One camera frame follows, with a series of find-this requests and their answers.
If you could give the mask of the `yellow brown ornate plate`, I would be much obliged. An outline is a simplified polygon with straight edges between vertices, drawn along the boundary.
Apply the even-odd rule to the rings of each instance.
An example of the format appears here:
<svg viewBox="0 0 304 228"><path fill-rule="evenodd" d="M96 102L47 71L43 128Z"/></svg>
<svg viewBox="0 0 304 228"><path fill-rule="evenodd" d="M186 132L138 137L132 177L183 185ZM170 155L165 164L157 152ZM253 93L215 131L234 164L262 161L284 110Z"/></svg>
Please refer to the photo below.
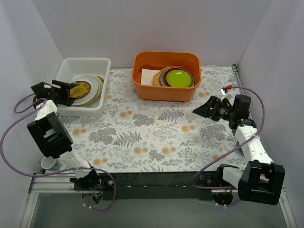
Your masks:
<svg viewBox="0 0 304 228"><path fill-rule="evenodd" d="M91 90L91 85L86 81L76 81L72 84L75 86L70 89L69 97L73 99L82 98L86 96Z"/></svg>

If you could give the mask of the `white watermelon pattern plate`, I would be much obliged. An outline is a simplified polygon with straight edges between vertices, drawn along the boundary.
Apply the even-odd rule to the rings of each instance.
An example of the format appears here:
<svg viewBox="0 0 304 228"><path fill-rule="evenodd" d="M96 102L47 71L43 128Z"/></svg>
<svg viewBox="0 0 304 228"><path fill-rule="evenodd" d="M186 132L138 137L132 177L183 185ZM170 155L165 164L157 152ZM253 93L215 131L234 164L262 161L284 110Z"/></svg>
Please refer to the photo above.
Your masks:
<svg viewBox="0 0 304 228"><path fill-rule="evenodd" d="M102 90L103 90L103 86L104 86L104 79L101 76L98 75L93 75L94 78L96 78L96 80L99 83L99 87L98 87L98 91L97 94L95 95L93 101L97 100L98 98L100 98Z"/></svg>

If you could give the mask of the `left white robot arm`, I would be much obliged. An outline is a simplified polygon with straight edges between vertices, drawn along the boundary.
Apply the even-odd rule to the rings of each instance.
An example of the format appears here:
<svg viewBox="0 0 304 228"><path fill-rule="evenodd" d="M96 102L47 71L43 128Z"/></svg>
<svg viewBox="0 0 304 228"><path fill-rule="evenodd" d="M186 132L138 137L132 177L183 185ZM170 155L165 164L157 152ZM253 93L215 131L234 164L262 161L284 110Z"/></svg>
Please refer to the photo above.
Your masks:
<svg viewBox="0 0 304 228"><path fill-rule="evenodd" d="M93 170L89 162L73 151L73 140L57 115L58 105L73 104L74 99L70 97L70 90L76 87L76 84L56 80L52 83L55 86L40 82L31 87L38 102L35 105L38 113L27 128L46 158L59 160L73 169L76 177L71 179L71 182L84 189L96 190L102 184L99 174Z"/></svg>

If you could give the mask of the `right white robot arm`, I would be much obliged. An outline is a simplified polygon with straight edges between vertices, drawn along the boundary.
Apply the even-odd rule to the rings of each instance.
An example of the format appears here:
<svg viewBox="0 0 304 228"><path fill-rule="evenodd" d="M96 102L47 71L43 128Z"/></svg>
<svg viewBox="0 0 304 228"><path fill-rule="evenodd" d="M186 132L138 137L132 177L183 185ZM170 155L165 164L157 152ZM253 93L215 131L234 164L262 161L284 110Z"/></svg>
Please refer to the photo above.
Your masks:
<svg viewBox="0 0 304 228"><path fill-rule="evenodd" d="M258 135L254 120L249 118L251 98L236 95L231 104L227 98L211 96L202 106L193 110L204 118L213 121L228 121L234 137L241 146L247 165L242 171L232 165L220 165L215 177L202 181L202 187L227 189L234 187L243 201L251 201L269 205L279 202L285 169L275 164L266 153Z"/></svg>

